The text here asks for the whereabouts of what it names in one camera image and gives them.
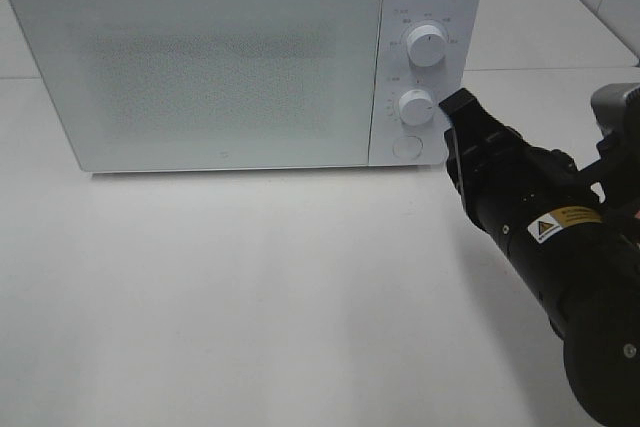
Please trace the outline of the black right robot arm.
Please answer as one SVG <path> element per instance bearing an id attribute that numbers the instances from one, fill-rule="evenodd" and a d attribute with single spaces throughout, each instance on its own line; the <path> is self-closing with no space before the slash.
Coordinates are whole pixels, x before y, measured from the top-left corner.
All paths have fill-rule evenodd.
<path id="1" fill-rule="evenodd" d="M 563 343 L 581 407 L 639 422 L 639 87 L 596 90 L 598 159 L 578 168 L 489 114 L 466 89 L 440 104 L 446 169 L 470 221 L 499 247 Z"/>

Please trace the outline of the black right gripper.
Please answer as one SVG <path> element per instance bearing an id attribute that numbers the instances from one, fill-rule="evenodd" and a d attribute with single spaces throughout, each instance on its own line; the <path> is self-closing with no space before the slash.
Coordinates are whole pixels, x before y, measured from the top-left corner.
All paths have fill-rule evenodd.
<path id="1" fill-rule="evenodd" d="M 587 267 L 606 258 L 596 194 L 570 157 L 527 143 L 466 88 L 439 103 L 451 124 L 447 171 L 471 222 L 514 267 Z"/>

